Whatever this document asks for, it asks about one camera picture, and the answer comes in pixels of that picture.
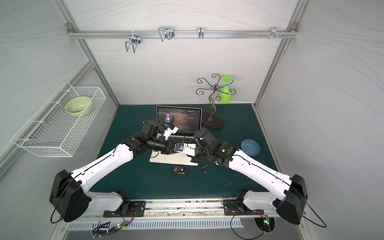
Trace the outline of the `black wireless mouse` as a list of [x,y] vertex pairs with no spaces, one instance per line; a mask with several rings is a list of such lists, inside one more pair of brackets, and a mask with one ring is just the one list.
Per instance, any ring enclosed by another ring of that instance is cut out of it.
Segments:
[[172,166],[172,174],[184,177],[188,173],[188,168],[182,165],[173,165]]

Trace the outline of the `black mouse battery cover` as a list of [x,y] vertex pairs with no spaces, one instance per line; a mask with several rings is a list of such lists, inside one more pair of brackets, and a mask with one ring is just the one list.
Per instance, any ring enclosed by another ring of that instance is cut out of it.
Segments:
[[204,174],[207,174],[208,172],[207,172],[207,168],[208,168],[209,166],[208,165],[204,165],[203,167],[202,167],[202,171],[203,171],[203,173]]

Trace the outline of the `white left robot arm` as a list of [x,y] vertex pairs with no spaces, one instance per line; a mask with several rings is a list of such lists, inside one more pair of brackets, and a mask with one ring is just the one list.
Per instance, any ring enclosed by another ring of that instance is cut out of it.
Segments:
[[72,172],[60,171],[54,178],[49,196],[54,212],[67,223],[78,219],[89,206],[95,205],[96,197],[90,194],[90,189],[106,175],[148,150],[174,154],[176,143],[169,137],[178,130],[174,125],[166,128],[158,122],[145,121],[140,131],[121,141],[102,157]]

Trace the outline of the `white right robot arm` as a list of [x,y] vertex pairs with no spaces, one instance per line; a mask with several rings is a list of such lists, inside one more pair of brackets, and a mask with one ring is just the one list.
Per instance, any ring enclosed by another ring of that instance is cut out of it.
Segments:
[[287,222],[299,225],[308,199],[306,182],[295,174],[290,177],[256,161],[243,150],[229,142],[219,142],[206,129],[194,133],[197,143],[193,160],[204,158],[212,163],[236,171],[258,183],[270,192],[267,198],[258,197],[255,192],[246,191],[240,199],[249,210],[275,211]]

